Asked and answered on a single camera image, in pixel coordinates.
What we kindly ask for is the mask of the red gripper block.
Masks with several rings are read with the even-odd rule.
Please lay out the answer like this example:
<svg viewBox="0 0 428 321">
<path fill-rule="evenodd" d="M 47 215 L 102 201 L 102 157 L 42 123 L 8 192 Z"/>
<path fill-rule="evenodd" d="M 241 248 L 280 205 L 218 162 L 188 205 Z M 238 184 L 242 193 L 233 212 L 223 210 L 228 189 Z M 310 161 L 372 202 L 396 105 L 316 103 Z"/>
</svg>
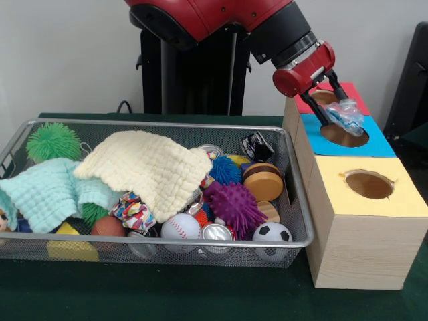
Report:
<svg viewBox="0 0 428 321">
<path fill-rule="evenodd" d="M 340 85 L 336 72 L 332 70 L 335 60 L 334 50 L 328 42 L 316 43 L 302 55 L 277 69 L 272 76 L 273 83 L 280 93 L 293 98 L 313 88 L 315 80 L 326 75 L 337 100 L 347 100 L 348 95 Z M 325 109 L 310 94 L 308 105 L 322 126 L 332 124 Z"/>
</svg>

